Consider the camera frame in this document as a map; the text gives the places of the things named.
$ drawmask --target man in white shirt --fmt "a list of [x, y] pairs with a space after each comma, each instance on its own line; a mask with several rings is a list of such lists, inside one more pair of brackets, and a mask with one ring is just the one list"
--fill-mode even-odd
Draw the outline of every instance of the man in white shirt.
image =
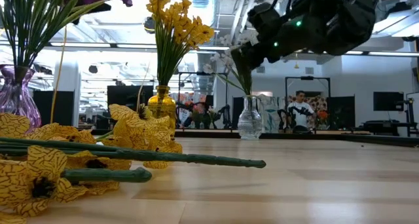
[[297, 91], [297, 99], [295, 102], [288, 105], [288, 112], [295, 116], [295, 126], [307, 127], [307, 116], [314, 114], [314, 110], [311, 108], [311, 106], [304, 102], [305, 96], [306, 94], [304, 91]]

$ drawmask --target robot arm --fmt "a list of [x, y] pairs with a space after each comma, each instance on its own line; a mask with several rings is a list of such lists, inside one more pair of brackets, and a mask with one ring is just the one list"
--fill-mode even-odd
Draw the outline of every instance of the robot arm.
[[288, 0], [283, 16], [271, 4], [258, 5], [249, 11], [248, 20], [258, 32], [259, 43], [232, 50], [233, 60], [253, 70], [265, 58], [274, 63], [297, 50], [342, 55], [371, 37], [377, 2]]

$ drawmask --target glass vase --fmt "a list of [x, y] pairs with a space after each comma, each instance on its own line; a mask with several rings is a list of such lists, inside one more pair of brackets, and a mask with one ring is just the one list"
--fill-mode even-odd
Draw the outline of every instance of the glass vase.
[[176, 129], [176, 102], [169, 96], [170, 87], [156, 86], [157, 95], [149, 100], [149, 109], [153, 112], [156, 119], [169, 116], [171, 136], [175, 136]]
[[0, 65], [0, 72], [5, 78], [0, 91], [0, 113], [26, 116], [31, 122], [29, 131], [40, 127], [41, 114], [27, 88], [35, 71], [28, 69], [22, 82], [15, 81], [14, 67], [11, 65]]
[[243, 140], [258, 140], [262, 134], [262, 118], [256, 110], [255, 96], [244, 96], [244, 109], [238, 118], [238, 133]]

